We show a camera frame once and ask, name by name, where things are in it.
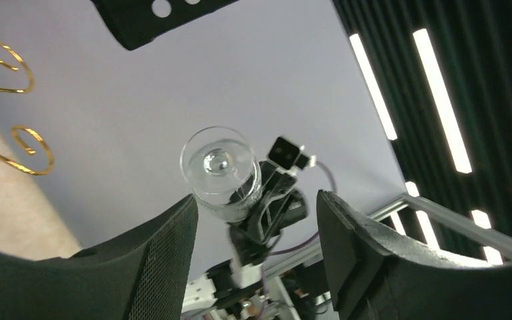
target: gold spiral hook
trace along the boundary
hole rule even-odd
[[[5,45],[4,43],[0,42],[0,46],[2,48],[4,48],[5,50],[7,50],[19,62],[20,66],[24,69],[24,71],[26,72],[27,77],[28,77],[28,87],[26,89],[0,88],[0,92],[28,93],[28,92],[32,91],[32,89],[34,88],[34,75],[32,74],[32,71],[30,70],[30,68],[28,68],[27,64],[24,62],[23,58],[20,55],[18,55],[14,50],[12,50],[8,45]],[[5,68],[7,68],[9,70],[15,71],[15,72],[19,70],[18,67],[15,67],[14,65],[10,65],[1,59],[0,59],[0,65],[4,66]],[[36,151],[34,151],[32,148],[30,148],[26,144],[26,142],[24,142],[24,140],[22,140],[22,138],[19,135],[20,130],[28,133],[30,136],[32,136],[34,139],[36,139],[36,141],[38,141],[38,143],[40,143],[40,146],[42,146],[42,148],[44,149],[44,152],[46,152],[46,156],[48,156],[48,167],[44,170],[35,171],[35,170],[25,167],[24,165],[22,165],[16,161],[13,161],[3,155],[0,155],[0,161],[10,165],[11,167],[15,168],[16,170],[22,171],[29,175],[47,175],[54,168],[54,154],[52,154],[52,150],[50,150],[50,147],[48,146],[46,141],[44,141],[44,139],[42,139],[42,137],[40,137],[38,132],[36,132],[28,127],[25,127],[24,125],[16,125],[11,128],[11,135],[13,136],[13,139],[26,151],[26,153],[28,155],[34,155],[34,154],[36,154]]]
[[[52,171],[52,169],[54,168],[54,154],[52,154],[52,150],[50,150],[50,147],[48,146],[46,141],[44,141],[44,139],[42,139],[42,137],[40,137],[38,132],[36,132],[28,127],[25,127],[23,125],[16,125],[16,126],[12,127],[11,135],[13,136],[13,139],[26,151],[26,153],[28,155],[34,155],[34,154],[36,154],[36,151],[34,151],[32,148],[30,148],[26,144],[26,142],[24,142],[24,140],[22,140],[22,138],[19,136],[19,130],[22,130],[22,131],[28,133],[34,139],[36,139],[36,141],[38,141],[38,143],[40,143],[40,145],[46,152],[46,155],[48,156],[48,167],[44,170],[35,171],[35,170],[27,168],[24,165],[22,165],[18,162],[15,162],[3,155],[0,155],[0,161],[10,165],[11,167],[13,167],[17,170],[20,170],[24,173],[28,173],[29,175],[47,175],[48,173],[50,173],[50,171]]]
[[[34,89],[34,74],[32,74],[32,70],[28,68],[28,65],[26,62],[24,62],[23,58],[18,55],[14,50],[12,50],[8,45],[0,42],[0,47],[2,47],[4,50],[7,50],[20,64],[20,66],[24,69],[26,72],[26,75],[28,77],[28,87],[25,89],[11,89],[11,88],[1,88],[0,92],[8,92],[8,93],[28,93]],[[15,67],[14,65],[10,65],[3,60],[0,59],[0,65],[4,66],[5,68],[17,72],[20,70],[18,67]]]

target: beige wall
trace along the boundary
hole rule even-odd
[[[1,137],[0,154],[13,154]],[[0,251],[44,259],[68,257],[78,250],[78,242],[33,178],[0,162]]]

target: black bracket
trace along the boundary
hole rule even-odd
[[[303,149],[284,137],[278,137],[268,159],[260,162],[262,197],[250,208],[246,219],[230,223],[242,237],[265,246],[272,237],[279,235],[282,228],[307,216],[305,198],[295,188],[297,178],[292,172],[313,165],[314,157],[306,155]]]
[[[170,4],[171,11],[167,17],[154,14],[154,0],[92,0],[107,28],[127,50],[142,47],[159,35],[238,0],[200,0],[194,5],[185,0],[158,1]]]

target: black plastic bracket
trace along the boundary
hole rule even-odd
[[[159,35],[238,0],[200,0],[194,5],[185,0],[166,1],[171,11],[162,18],[152,11],[154,0],[92,0],[107,28],[127,50],[142,47]]]
[[[239,223],[229,223],[256,245],[265,245],[279,235],[280,229],[307,216],[303,194],[295,188],[297,178],[276,170],[268,161],[260,162],[262,198],[250,208],[248,217]]]

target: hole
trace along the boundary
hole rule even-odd
[[[168,0],[155,0],[152,3],[152,12],[160,18],[166,18],[171,13],[171,5]]]

